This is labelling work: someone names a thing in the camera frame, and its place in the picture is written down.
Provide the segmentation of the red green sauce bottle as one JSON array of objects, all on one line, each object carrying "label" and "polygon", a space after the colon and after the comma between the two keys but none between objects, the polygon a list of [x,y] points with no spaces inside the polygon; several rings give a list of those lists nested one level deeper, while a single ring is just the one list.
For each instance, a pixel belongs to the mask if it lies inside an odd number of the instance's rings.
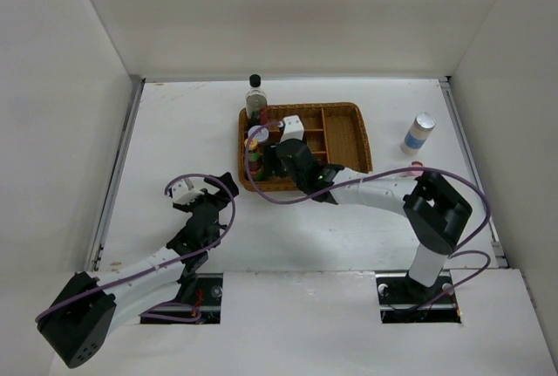
[{"label": "red green sauce bottle", "polygon": [[248,175],[253,181],[261,181],[264,178],[264,164],[258,140],[246,139],[245,147],[248,149]]}]

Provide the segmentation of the small jar white lid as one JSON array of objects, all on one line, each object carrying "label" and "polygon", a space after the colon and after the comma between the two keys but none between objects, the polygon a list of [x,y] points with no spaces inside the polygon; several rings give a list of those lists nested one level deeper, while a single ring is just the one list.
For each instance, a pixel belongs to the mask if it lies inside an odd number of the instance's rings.
[{"label": "small jar white lid", "polygon": [[265,145],[269,142],[269,130],[268,128],[259,129],[259,126],[252,126],[248,130],[248,137],[253,135],[253,139],[258,145]]}]

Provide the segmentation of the dark soy sauce bottle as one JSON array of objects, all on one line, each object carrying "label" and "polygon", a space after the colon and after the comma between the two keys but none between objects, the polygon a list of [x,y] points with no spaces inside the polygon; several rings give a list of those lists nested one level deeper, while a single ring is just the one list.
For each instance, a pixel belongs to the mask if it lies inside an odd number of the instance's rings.
[{"label": "dark soy sauce bottle", "polygon": [[248,126],[260,126],[268,123],[268,100],[262,89],[262,79],[252,74],[248,79],[250,89],[246,95],[246,115]]}]

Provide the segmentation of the pink cap spice shaker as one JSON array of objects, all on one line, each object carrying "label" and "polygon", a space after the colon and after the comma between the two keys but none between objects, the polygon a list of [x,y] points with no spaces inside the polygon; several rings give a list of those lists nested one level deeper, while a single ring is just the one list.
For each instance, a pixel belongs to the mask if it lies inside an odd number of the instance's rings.
[{"label": "pink cap spice shaker", "polygon": [[423,174],[423,170],[422,167],[424,166],[424,164],[420,161],[413,161],[409,168],[411,169],[410,171],[407,172],[407,174],[409,176],[421,176]]}]

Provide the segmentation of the white blue cylindrical shaker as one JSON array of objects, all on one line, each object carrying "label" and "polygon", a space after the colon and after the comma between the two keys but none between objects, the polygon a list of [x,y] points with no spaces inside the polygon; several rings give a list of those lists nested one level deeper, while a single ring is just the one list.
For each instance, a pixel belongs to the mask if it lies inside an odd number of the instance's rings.
[{"label": "white blue cylindrical shaker", "polygon": [[401,151],[407,155],[416,154],[424,146],[436,124],[433,115],[426,112],[419,113],[400,144]]}]

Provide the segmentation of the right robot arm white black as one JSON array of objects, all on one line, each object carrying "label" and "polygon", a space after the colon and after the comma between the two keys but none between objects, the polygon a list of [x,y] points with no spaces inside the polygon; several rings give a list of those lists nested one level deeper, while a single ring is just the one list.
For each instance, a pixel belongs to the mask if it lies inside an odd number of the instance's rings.
[{"label": "right robot arm white black", "polygon": [[286,140],[276,158],[296,184],[315,202],[382,209],[406,218],[418,247],[404,282],[405,294],[425,302],[436,291],[436,280],[455,251],[473,212],[471,205],[439,173],[379,178],[337,164],[322,164],[300,140]]}]

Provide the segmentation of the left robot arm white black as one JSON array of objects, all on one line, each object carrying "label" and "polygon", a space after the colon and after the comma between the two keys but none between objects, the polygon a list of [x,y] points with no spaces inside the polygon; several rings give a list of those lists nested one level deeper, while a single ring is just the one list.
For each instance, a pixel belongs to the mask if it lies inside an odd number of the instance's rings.
[{"label": "left robot arm white black", "polygon": [[74,274],[53,304],[37,318],[37,330],[70,369],[95,355],[119,326],[161,304],[184,305],[195,295],[198,269],[221,243],[229,226],[220,213],[235,206],[239,188],[230,173],[194,174],[170,181],[164,190],[172,206],[189,215],[162,248],[124,269]]}]

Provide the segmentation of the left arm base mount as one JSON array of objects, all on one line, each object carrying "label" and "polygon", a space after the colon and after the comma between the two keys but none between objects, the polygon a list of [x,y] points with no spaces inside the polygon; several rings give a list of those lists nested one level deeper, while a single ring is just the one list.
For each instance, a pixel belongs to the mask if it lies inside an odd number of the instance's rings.
[{"label": "left arm base mount", "polygon": [[218,325],[223,283],[222,273],[191,277],[172,301],[142,314],[139,322],[142,325]]}]

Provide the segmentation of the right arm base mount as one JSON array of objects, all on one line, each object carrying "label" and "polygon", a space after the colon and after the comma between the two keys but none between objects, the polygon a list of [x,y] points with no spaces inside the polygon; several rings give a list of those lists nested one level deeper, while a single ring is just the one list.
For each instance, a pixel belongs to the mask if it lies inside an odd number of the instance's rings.
[{"label": "right arm base mount", "polygon": [[460,324],[461,317],[449,274],[424,287],[406,274],[376,276],[379,315],[383,324]]}]

